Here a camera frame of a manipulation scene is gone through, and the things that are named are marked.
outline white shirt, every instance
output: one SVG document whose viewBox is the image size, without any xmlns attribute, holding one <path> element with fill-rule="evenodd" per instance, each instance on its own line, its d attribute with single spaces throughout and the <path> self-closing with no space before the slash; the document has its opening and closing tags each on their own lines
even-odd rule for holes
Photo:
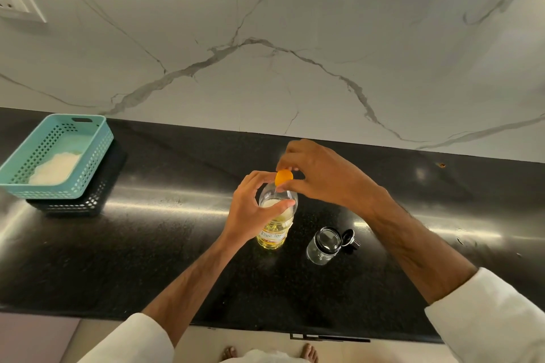
<svg viewBox="0 0 545 363">
<path fill-rule="evenodd" d="M 425 311 L 460 362 L 545 363 L 545 313 L 484 268 Z M 173 357 L 174 348 L 163 328 L 137 313 L 79 363 L 172 363 Z M 238 360 L 303 361 L 284 353 L 260 351 L 251 351 Z"/>
</svg>

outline person's left hand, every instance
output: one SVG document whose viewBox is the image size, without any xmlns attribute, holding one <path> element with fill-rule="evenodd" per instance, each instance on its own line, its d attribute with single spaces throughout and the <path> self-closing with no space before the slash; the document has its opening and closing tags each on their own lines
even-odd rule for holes
<svg viewBox="0 0 545 363">
<path fill-rule="evenodd" d="M 294 200 L 283 200 L 262 208 L 255 201 L 255 193 L 264 183 L 273 182 L 276 172 L 252 171 L 233 193 L 233 201 L 222 237 L 231 244 L 242 246 L 255 237 L 274 217 L 295 205 Z"/>
</svg>

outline switch plate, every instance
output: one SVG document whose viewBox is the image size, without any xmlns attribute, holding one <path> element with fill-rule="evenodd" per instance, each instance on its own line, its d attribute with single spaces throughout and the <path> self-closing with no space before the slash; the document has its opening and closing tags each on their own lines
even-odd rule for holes
<svg viewBox="0 0 545 363">
<path fill-rule="evenodd" d="M 34 0 L 0 0 L 0 16 L 46 23 Z"/>
</svg>

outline hand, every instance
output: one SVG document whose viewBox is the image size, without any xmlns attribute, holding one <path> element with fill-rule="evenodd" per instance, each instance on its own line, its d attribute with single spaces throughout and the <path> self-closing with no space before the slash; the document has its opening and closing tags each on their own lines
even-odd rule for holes
<svg viewBox="0 0 545 363">
<path fill-rule="evenodd" d="M 252 171 L 233 193 L 233 201 L 222 237 L 230 244 L 242 246 L 255 237 L 274 217 L 295 205 L 294 200 L 283 200 L 262 208 L 255 201 L 255 193 L 264 183 L 273 182 L 276 172 Z"/>
<path fill-rule="evenodd" d="M 386 192 L 335 151 L 308 139 L 288 144 L 276 166 L 277 171 L 283 169 L 301 170 L 305 179 L 286 181 L 277 187 L 278 191 L 295 191 L 354 212 L 360 212 L 375 196 Z"/>
</svg>

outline bottle label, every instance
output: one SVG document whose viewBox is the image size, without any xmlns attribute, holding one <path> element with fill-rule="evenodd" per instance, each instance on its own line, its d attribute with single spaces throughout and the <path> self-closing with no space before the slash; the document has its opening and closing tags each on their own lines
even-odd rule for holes
<svg viewBox="0 0 545 363">
<path fill-rule="evenodd" d="M 285 229 L 281 233 L 270 233 L 265 230 L 262 230 L 259 233 L 259 237 L 262 240 L 266 241 L 267 243 L 272 243 L 272 244 L 281 243 L 282 241 L 285 240 L 288 230 L 289 229 Z"/>
</svg>

